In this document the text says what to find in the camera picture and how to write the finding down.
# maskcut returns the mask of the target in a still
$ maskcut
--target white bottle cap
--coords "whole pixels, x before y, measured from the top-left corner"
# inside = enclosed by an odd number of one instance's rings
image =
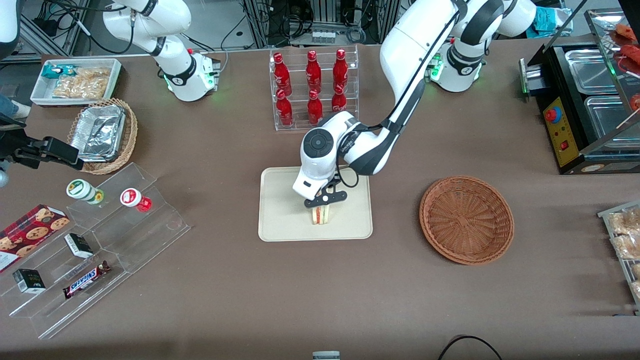
[[[120,195],[120,202],[124,206],[133,208],[142,201],[142,193],[134,188],[128,188]]]
[[[82,179],[76,179],[67,185],[67,195],[77,200],[88,200],[95,195],[95,188]]]

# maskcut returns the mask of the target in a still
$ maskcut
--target person's leg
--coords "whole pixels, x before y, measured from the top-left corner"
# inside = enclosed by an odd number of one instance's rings
[[[18,106],[14,105],[13,102],[7,99],[6,96],[0,94],[0,113],[4,116],[13,118],[15,113],[18,112]]]
[[[23,119],[29,116],[31,107],[17,101],[9,100],[0,94],[0,113],[12,119]]]

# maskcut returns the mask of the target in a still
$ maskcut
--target acrylic bottle rack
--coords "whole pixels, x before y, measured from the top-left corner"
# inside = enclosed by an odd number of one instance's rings
[[[358,48],[356,46],[326,46],[314,48],[317,52],[317,61],[322,70],[322,88],[320,91],[320,101],[323,105],[323,113],[327,115],[332,112],[331,98],[333,97],[333,64],[335,63],[335,52],[338,49],[344,49],[346,52],[346,61],[349,66],[347,71],[348,82],[344,91],[347,98],[346,111],[358,118]],[[271,50],[269,54],[269,76],[271,76],[271,102],[273,103],[273,121],[276,130],[308,130],[313,127],[309,124],[309,116],[307,112],[307,103],[309,100],[309,87],[307,85],[307,50],[299,48]],[[273,71],[275,62],[273,54],[282,53],[283,62],[289,68],[291,77],[291,95],[287,98],[291,102],[293,110],[293,126],[284,127],[278,117],[276,109],[276,86]]]
[[[101,203],[77,201],[69,206],[69,225],[0,274],[0,299],[9,315],[29,318],[39,338],[51,338],[186,233],[191,227],[163,199],[155,181],[130,163],[97,186],[105,195]],[[141,213],[123,206],[120,194],[126,188],[151,198],[152,208]],[[82,235],[93,256],[74,256],[64,239],[68,233]],[[65,299],[63,288],[105,260],[111,271]],[[12,275],[18,268],[38,270],[47,289],[36,295],[21,293]]]

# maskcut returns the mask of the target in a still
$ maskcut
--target small box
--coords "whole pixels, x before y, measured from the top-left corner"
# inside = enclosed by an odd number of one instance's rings
[[[18,269],[13,273],[13,278],[21,293],[39,294],[47,289],[38,270]]]
[[[73,255],[85,259],[93,256],[93,250],[82,236],[69,233],[65,235],[65,241],[67,245],[69,245],[69,249]]]
[[[0,231],[0,273],[69,223],[60,210],[38,205]]]

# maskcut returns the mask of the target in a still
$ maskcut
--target beige tray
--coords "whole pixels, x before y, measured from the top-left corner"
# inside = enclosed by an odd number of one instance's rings
[[[311,210],[292,186],[300,167],[267,168],[260,182],[258,235],[262,241],[313,241],[366,239],[373,233],[369,178],[360,176],[354,189],[338,185],[348,198],[330,205],[329,223],[314,225]],[[340,171],[347,183],[356,174],[350,168]]]

